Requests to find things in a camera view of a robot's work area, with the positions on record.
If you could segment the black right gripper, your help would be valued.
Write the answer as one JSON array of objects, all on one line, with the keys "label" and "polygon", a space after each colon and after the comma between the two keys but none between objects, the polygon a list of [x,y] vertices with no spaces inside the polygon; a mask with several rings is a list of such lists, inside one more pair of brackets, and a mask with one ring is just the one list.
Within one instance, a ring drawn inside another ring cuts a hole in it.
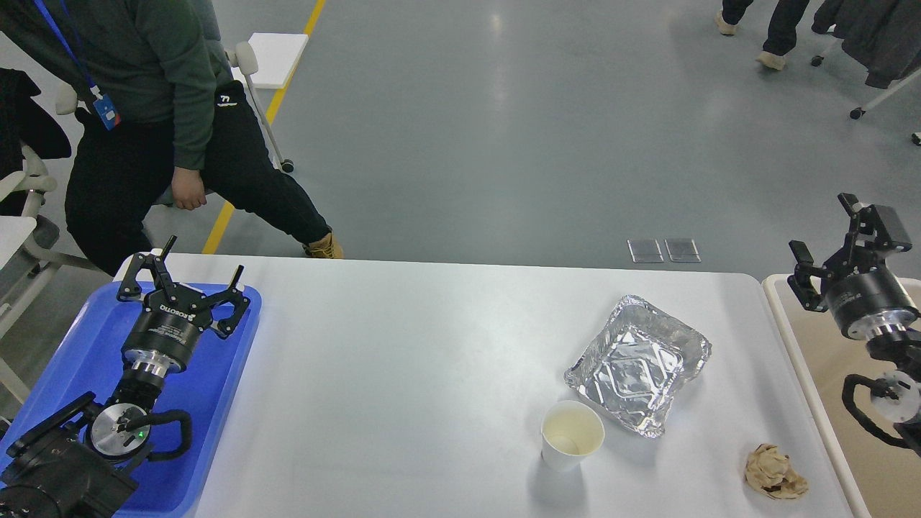
[{"label": "black right gripper", "polygon": [[[854,194],[838,194],[838,201],[850,217],[842,255],[819,268],[805,242],[790,240],[796,265],[787,285],[806,311],[829,309],[843,337],[868,340],[872,329],[908,328],[919,319],[917,305],[886,265],[889,256],[912,249],[900,217],[890,206],[864,204]],[[813,278],[825,287],[816,291]]]}]

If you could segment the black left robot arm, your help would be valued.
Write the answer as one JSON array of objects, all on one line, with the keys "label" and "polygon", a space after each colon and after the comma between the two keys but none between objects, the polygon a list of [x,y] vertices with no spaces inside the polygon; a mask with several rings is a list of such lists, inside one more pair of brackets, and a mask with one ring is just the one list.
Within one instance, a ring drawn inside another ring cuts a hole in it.
[{"label": "black left robot arm", "polygon": [[136,468],[193,447],[186,409],[155,410],[165,378],[187,370],[205,331],[230,337],[250,299],[239,285],[242,265],[212,294],[174,282],[165,266],[172,245],[132,257],[119,285],[118,301],[141,310],[122,345],[124,370],[111,397],[98,403],[87,391],[7,449],[4,517],[112,517],[138,489]]}]

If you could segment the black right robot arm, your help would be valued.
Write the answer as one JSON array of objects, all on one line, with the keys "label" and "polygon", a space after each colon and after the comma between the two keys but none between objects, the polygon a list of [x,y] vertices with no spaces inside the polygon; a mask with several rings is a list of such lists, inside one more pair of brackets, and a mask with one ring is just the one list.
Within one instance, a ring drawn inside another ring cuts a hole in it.
[{"label": "black right robot arm", "polygon": [[842,247],[817,265],[806,243],[792,240],[796,265],[787,284],[804,309],[831,312],[843,337],[864,341],[869,357],[894,364],[875,379],[846,376],[843,406],[886,445],[918,453],[919,308],[886,265],[912,242],[890,206],[864,204],[847,193],[838,201],[849,218]]}]

